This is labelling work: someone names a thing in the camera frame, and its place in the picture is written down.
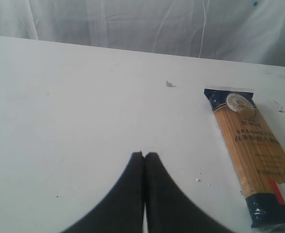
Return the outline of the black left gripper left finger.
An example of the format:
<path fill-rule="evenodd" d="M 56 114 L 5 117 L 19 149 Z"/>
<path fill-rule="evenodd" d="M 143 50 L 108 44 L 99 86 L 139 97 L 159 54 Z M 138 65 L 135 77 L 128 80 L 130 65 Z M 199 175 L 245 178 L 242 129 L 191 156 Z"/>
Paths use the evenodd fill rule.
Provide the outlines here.
<path fill-rule="evenodd" d="M 65 233 L 141 233 L 144 218 L 144 157 L 132 153 L 108 194 Z"/>

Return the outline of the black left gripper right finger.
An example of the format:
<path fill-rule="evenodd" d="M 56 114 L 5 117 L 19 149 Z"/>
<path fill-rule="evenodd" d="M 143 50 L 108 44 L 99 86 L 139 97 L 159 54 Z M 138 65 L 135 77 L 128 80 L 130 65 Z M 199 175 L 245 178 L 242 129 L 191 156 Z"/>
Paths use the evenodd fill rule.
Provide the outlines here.
<path fill-rule="evenodd" d="M 145 156 L 146 215 L 150 233 L 229 233 L 177 186 L 155 152 Z"/>

